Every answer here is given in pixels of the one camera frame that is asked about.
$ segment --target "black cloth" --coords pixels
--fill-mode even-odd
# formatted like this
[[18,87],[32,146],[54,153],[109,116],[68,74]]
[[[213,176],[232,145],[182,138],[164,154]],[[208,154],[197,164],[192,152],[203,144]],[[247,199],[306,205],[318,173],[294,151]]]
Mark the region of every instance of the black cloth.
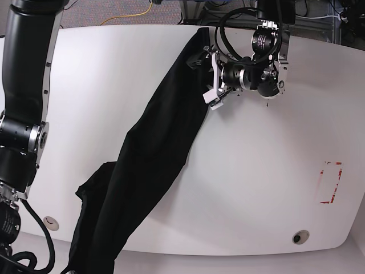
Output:
[[209,45],[209,29],[199,29],[127,133],[117,162],[78,189],[82,211],[62,273],[112,274],[128,237],[178,176],[208,110],[202,95],[210,67],[186,62]]

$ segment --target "yellow cable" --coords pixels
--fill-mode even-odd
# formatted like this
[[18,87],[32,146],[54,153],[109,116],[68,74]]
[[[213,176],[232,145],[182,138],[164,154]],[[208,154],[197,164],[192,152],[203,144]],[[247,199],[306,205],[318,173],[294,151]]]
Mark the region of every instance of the yellow cable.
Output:
[[105,21],[103,21],[103,23],[101,23],[100,25],[104,25],[106,22],[108,22],[109,20],[113,20],[113,19],[118,19],[118,18],[125,18],[125,17],[134,17],[134,16],[140,16],[140,15],[144,15],[146,14],[147,12],[149,12],[151,10],[151,7],[152,7],[152,1],[151,1],[151,4],[148,8],[148,10],[146,10],[145,12],[143,13],[138,13],[138,14],[130,14],[130,15],[120,15],[120,16],[114,16],[114,17],[111,17],[109,19],[106,19]]

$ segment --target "robotic end effector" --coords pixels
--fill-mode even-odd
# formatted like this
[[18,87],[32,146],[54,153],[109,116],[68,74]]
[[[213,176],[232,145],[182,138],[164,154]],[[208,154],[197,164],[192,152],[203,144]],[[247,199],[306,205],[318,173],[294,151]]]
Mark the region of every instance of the robotic end effector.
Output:
[[252,57],[240,57],[229,44],[224,33],[224,24],[229,17],[239,14],[245,9],[237,9],[223,17],[220,22],[220,34],[230,54],[225,55],[215,42],[218,50],[205,48],[212,56],[214,71],[213,88],[206,92],[204,100],[211,109],[217,109],[223,105],[223,99],[234,90],[257,90],[265,99],[276,98],[285,91],[285,82],[289,63],[287,53],[289,48],[290,33],[288,25],[295,24],[295,1],[258,0],[258,19],[262,25],[252,37]]

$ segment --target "white table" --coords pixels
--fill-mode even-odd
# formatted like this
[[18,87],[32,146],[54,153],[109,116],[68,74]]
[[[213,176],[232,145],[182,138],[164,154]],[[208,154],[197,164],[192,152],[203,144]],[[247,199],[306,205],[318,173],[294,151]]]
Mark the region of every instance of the white table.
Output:
[[[197,29],[60,31],[50,134],[29,198],[41,218],[59,222],[54,239],[71,241],[81,207],[75,191],[101,164],[117,159],[127,131]],[[251,35],[227,29],[243,56],[252,54]],[[365,192],[365,53],[296,37],[290,43],[287,91],[268,107],[247,91],[210,111],[186,167],[125,249],[255,255],[344,242]],[[331,201],[340,168],[334,202],[321,204]],[[42,235],[23,208],[21,215],[23,232]],[[308,241],[293,244],[303,229]]]

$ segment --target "black pants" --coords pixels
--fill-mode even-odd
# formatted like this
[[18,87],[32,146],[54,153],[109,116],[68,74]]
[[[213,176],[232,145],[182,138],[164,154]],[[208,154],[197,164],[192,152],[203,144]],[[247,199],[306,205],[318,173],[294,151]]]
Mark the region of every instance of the black pants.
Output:
[[78,189],[82,212],[63,273],[112,274],[128,237],[178,176],[208,109],[202,94],[209,68],[186,62],[209,45],[208,28],[199,29],[128,132],[117,162]]

